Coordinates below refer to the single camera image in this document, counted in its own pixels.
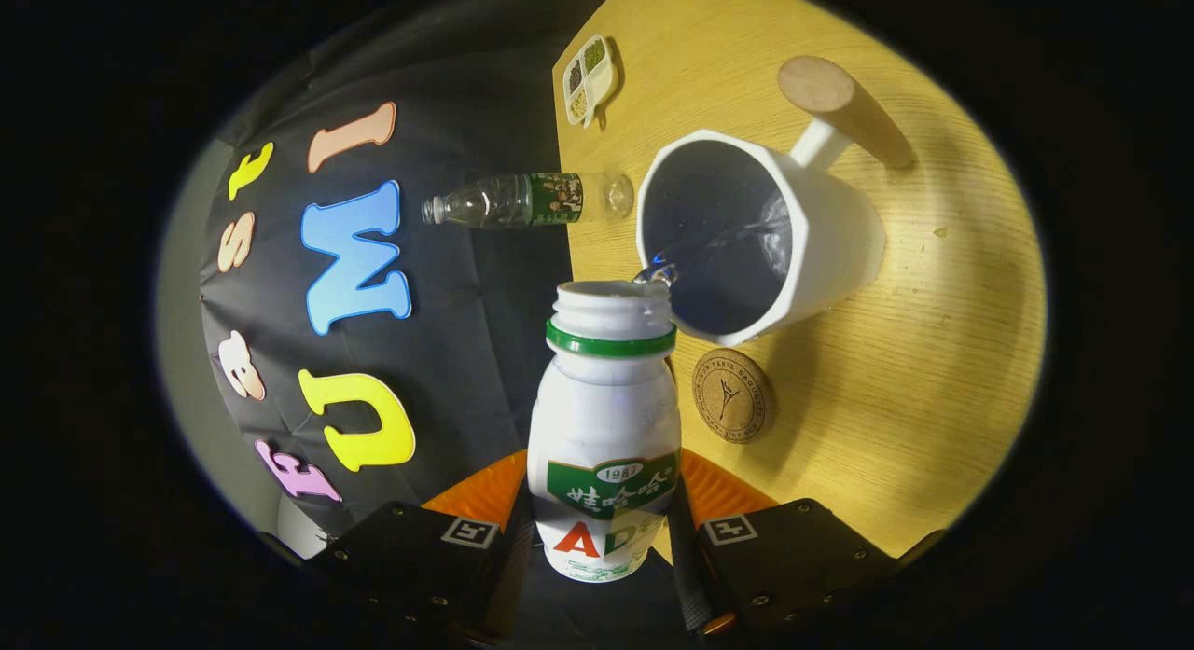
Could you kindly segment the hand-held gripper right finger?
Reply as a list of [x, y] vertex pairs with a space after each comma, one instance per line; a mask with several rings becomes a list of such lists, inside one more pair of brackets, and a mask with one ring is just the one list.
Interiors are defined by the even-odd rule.
[[679, 468], [671, 564], [687, 632], [704, 646], [819, 631], [903, 568], [816, 499], [780, 503], [693, 450]]

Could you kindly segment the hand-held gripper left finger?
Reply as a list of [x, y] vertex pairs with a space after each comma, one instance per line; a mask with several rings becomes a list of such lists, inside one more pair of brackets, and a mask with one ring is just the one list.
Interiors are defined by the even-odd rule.
[[499, 644], [534, 532], [527, 450], [516, 450], [421, 505], [380, 505], [308, 568], [417, 644]]

